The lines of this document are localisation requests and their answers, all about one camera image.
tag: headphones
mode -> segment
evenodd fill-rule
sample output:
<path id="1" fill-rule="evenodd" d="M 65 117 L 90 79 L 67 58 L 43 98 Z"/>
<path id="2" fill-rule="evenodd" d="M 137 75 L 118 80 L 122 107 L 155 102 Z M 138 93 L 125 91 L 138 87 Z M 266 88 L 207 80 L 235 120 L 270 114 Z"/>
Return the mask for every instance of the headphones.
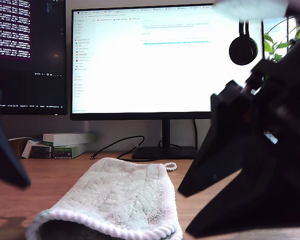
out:
<path id="1" fill-rule="evenodd" d="M 243 66 L 250 64 L 258 55 L 258 45 L 250 38 L 249 22 L 239 22 L 239 37 L 237 37 L 230 45 L 229 55 L 237 65 Z"/>

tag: textured fabric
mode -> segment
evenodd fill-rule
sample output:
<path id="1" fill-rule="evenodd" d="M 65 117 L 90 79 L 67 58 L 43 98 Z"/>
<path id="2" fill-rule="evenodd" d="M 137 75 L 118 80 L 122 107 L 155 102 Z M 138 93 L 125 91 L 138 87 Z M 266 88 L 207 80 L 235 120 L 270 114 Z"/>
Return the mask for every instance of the textured fabric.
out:
<path id="1" fill-rule="evenodd" d="M 175 189 L 166 168 L 99 160 L 34 219 L 26 239 L 181 240 Z"/>

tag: black monitor bezel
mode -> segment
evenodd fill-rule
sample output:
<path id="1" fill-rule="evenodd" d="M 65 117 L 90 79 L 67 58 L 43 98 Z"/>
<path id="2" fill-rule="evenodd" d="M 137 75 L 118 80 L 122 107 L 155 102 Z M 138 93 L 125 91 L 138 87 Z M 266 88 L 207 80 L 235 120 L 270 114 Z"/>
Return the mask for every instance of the black monitor bezel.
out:
<path id="1" fill-rule="evenodd" d="M 68 115 L 68 78 L 67 78 L 67 32 L 66 32 L 66 26 L 67 26 L 67 20 L 66 20 L 66 1 L 64 1 L 64 10 L 63 10 L 63 16 L 64 16 L 64 35 L 63 35 L 63 41 L 64 41 L 64 69 L 63 69 L 63 78 L 64 80 L 64 106 L 59 108 L 49 108 L 49 107 L 8 107 L 8 106 L 1 106 L 0 107 L 0 114 L 1 115 L 37 115 L 37 116 L 53 116 L 53 115 L 61 115 L 66 116 Z"/>
<path id="2" fill-rule="evenodd" d="M 171 5 L 148 5 L 148 6 L 126 6 L 126 7 L 102 7 L 81 8 L 71 11 L 71 109 L 70 119 L 72 121 L 104 121 L 104 120 L 188 120 L 188 119 L 211 119 L 211 111 L 196 112 L 124 112 L 124 113 L 73 113 L 73 35 L 74 35 L 74 12 L 99 11 L 99 10 L 122 10 L 122 9 L 148 9 L 148 8 L 170 8 L 170 7 L 192 7 L 213 6 L 213 3 L 193 4 L 171 4 Z M 261 24 L 262 35 L 262 57 L 265 58 L 264 25 Z M 98 104 L 98 89 L 96 89 L 96 104 Z"/>

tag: monitor screen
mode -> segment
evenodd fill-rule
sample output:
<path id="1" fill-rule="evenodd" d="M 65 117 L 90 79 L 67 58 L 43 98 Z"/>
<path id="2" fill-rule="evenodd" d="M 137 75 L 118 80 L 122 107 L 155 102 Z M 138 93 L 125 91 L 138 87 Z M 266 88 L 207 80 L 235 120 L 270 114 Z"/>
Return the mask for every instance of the monitor screen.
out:
<path id="1" fill-rule="evenodd" d="M 213 93 L 231 80 L 243 85 L 263 58 L 256 20 L 249 34 L 257 58 L 244 66 L 232 62 L 239 20 L 211 4 L 73 10 L 72 18 L 72 119 L 207 113 Z"/>
<path id="2" fill-rule="evenodd" d="M 0 0 L 1 113 L 66 115 L 65 0 Z"/>

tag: white wall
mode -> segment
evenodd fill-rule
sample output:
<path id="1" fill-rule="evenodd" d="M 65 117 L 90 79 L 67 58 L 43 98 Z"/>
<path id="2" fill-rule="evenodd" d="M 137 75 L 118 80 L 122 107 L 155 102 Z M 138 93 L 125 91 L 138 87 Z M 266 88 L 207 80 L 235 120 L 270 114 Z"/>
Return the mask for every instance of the white wall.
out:
<path id="1" fill-rule="evenodd" d="M 106 8 L 106 7 L 132 7 L 148 5 L 172 5 L 209 3 L 210 0 L 66 0 L 66 30 L 67 30 L 67 59 L 68 59 L 68 82 L 70 79 L 71 62 L 71 9 Z M 98 91 L 96 90 L 95 101 L 98 102 Z M 2 116 L 2 126 L 8 138 L 27 137 L 42 135 L 43 133 L 68 133 L 84 131 L 84 122 L 71 121 L 69 116 Z M 199 143 L 204 140 L 209 127 L 210 120 L 197 120 Z M 89 131 L 99 133 L 101 138 L 93 146 L 98 150 L 118 139 L 132 135 L 144 135 L 145 146 L 155 146 L 161 139 L 161 121 L 90 121 Z M 171 142 L 182 146 L 195 144 L 194 130 L 190 120 L 171 121 Z M 128 150 L 138 140 L 119 143 L 110 150 Z"/>

